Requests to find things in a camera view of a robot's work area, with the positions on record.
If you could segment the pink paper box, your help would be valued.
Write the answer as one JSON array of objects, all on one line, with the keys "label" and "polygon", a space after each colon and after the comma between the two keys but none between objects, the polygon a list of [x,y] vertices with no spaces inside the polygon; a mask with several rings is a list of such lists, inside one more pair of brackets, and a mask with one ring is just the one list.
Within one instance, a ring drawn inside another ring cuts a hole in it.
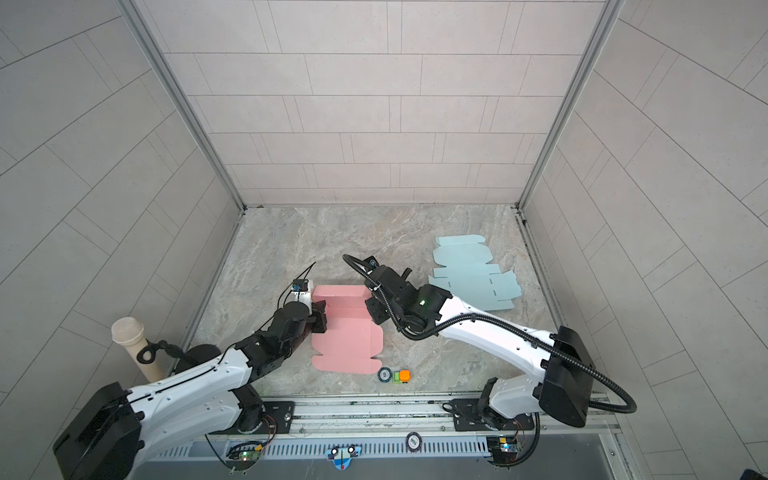
[{"label": "pink paper box", "polygon": [[363,285],[319,285],[315,302],[325,301],[327,329],[313,333],[316,352],[312,365],[320,371],[373,375],[382,368],[383,329],[373,322],[366,301],[371,292]]}]

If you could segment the light blue paper box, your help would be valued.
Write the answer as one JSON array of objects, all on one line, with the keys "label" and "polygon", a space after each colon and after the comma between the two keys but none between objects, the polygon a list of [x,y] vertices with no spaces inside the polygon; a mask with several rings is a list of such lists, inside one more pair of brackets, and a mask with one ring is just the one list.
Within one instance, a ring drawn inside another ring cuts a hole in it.
[{"label": "light blue paper box", "polygon": [[438,267],[433,269],[429,283],[480,310],[513,309],[513,300],[522,296],[517,276],[493,263],[485,242],[477,234],[437,237],[433,258]]}]

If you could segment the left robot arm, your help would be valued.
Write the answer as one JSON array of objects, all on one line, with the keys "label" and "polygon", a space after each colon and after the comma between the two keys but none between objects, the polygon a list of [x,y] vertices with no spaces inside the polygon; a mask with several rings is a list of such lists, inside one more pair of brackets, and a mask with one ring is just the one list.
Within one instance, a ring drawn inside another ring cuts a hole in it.
[{"label": "left robot arm", "polygon": [[125,479],[134,467],[205,434],[277,428],[253,382],[276,370],[327,326],[323,301],[287,303],[269,328],[166,379],[97,390],[53,444],[66,479]]}]

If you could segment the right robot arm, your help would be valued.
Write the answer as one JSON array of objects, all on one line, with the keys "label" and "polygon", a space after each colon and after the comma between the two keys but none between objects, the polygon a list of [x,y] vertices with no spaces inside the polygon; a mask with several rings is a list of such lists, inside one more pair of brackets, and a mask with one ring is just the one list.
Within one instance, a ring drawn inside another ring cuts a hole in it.
[{"label": "right robot arm", "polygon": [[520,370],[518,377],[486,382],[478,408],[489,427],[499,429],[520,414],[544,413],[581,428],[591,409],[636,412],[634,398],[595,368],[576,331],[514,324],[440,287],[415,288],[406,274],[384,265],[363,263],[355,269],[372,293],[367,305],[374,320],[392,321],[412,341],[444,337],[464,342]]}]

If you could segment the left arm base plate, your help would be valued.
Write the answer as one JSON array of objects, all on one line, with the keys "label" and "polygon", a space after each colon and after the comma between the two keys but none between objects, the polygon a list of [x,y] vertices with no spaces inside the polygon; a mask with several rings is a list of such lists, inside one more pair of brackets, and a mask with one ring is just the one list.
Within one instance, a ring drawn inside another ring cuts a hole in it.
[{"label": "left arm base plate", "polygon": [[267,401],[247,407],[235,423],[235,430],[244,435],[288,434],[296,404],[292,401]]}]

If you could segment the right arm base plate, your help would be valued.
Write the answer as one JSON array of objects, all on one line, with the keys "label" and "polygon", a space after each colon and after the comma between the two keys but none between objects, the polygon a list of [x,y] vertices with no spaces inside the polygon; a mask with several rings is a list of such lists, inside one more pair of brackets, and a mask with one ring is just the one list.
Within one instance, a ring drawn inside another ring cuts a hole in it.
[{"label": "right arm base plate", "polygon": [[532,415],[521,414],[507,419],[496,414],[489,407],[481,408],[478,398],[452,399],[442,408],[453,420],[457,432],[480,431],[533,431],[535,422]]}]

